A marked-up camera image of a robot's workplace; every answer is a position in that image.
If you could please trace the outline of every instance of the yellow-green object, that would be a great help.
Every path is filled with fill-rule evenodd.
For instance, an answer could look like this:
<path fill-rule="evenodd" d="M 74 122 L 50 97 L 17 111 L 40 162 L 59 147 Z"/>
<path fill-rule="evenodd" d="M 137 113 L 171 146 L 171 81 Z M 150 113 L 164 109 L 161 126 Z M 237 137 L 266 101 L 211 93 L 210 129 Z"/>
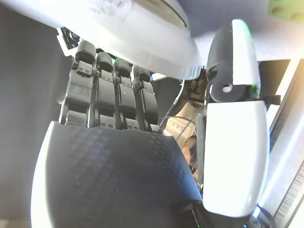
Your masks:
<path fill-rule="evenodd" d="M 268 14 L 295 23 L 304 23 L 304 0 L 270 0 Z"/>

